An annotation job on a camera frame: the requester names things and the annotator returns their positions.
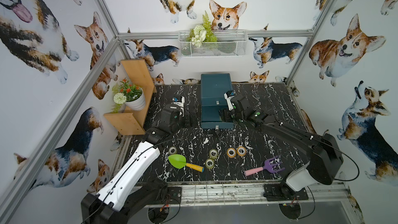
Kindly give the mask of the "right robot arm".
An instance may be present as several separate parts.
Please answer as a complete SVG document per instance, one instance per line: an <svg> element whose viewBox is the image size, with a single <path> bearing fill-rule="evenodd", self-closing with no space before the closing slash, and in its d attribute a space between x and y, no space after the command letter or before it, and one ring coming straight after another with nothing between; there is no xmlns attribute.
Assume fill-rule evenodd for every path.
<svg viewBox="0 0 398 224"><path fill-rule="evenodd" d="M331 185L344 159L337 142L330 134L318 135L284 123L274 114L253 108L242 95L232 90L224 94L233 121L248 129L269 134L293 145L309 158L309 162L292 171L278 186L281 197L288 199L303 188L315 183Z"/></svg>

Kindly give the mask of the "orange tape roll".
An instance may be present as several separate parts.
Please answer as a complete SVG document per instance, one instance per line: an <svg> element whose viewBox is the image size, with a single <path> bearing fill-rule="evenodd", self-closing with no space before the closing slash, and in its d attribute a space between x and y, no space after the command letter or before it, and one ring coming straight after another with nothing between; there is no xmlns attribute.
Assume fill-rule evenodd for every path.
<svg viewBox="0 0 398 224"><path fill-rule="evenodd" d="M230 148L227 149L227 156L229 158L235 158L236 154L237 154L237 152L236 152L236 150L234 148L230 147Z"/></svg>
<svg viewBox="0 0 398 224"><path fill-rule="evenodd" d="M244 146L236 148L236 152L239 156L244 157L247 154L247 149Z"/></svg>

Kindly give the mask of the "yellow-green tape roll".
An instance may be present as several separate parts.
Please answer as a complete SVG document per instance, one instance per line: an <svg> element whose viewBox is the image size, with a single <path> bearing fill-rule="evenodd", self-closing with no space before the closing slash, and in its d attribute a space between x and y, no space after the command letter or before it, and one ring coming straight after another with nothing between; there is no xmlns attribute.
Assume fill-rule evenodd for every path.
<svg viewBox="0 0 398 224"><path fill-rule="evenodd" d="M178 150L175 146L169 148L169 155L177 154Z"/></svg>
<svg viewBox="0 0 398 224"><path fill-rule="evenodd" d="M211 159L211 158L207 159L207 160L205 161L205 166L206 166L209 170L213 169L214 166L215 166L215 161L214 161L214 159Z"/></svg>
<svg viewBox="0 0 398 224"><path fill-rule="evenodd" d="M218 150L216 150L216 149L211 149L211 150L209 151L209 157L210 157L210 159L215 160L215 159L218 158L218 156L219 156Z"/></svg>

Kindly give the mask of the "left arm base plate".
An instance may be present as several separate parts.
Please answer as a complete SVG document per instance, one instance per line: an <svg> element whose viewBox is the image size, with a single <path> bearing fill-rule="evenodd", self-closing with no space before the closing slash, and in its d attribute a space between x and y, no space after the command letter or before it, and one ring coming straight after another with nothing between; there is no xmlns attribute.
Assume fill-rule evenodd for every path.
<svg viewBox="0 0 398 224"><path fill-rule="evenodd" d="M181 201L182 187L153 188L143 196L145 205L160 205Z"/></svg>

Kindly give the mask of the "yellow-green tape roll front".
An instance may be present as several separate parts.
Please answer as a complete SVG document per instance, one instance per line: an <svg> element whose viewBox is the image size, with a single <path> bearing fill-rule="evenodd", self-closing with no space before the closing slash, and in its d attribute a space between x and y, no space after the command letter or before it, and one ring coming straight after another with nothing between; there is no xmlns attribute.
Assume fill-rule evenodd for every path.
<svg viewBox="0 0 398 224"><path fill-rule="evenodd" d="M214 161L214 159L211 159L211 158L207 159L207 160L205 161L205 166L206 166L209 170L213 169L214 166L215 166L215 161Z"/></svg>

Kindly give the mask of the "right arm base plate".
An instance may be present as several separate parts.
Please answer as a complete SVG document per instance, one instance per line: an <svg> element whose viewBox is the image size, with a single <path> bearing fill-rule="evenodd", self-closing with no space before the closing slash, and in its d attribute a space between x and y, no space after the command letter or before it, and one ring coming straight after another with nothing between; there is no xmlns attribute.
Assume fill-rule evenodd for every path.
<svg viewBox="0 0 398 224"><path fill-rule="evenodd" d="M285 183L280 184L264 184L263 197L269 202L276 201L293 201L293 200L308 200L309 196L305 189L294 191L289 188Z"/></svg>

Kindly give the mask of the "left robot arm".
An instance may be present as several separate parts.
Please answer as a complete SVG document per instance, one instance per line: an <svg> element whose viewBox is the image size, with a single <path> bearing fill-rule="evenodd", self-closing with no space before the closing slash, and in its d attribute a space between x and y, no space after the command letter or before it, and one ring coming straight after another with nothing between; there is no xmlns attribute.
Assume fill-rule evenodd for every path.
<svg viewBox="0 0 398 224"><path fill-rule="evenodd" d="M197 123L198 116L179 103L166 105L160 119L144 134L134 155L96 195L81 202L84 224L127 224L146 205L166 197L167 183L155 178L138 191L133 188L180 129Z"/></svg>

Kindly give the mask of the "teal drawer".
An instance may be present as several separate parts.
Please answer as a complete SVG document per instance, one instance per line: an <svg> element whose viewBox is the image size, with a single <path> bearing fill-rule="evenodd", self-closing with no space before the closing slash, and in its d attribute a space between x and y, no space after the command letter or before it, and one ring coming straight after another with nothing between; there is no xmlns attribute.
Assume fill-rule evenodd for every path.
<svg viewBox="0 0 398 224"><path fill-rule="evenodd" d="M234 122L222 118L223 110L229 111L226 105L202 106L202 129L233 129Z"/></svg>

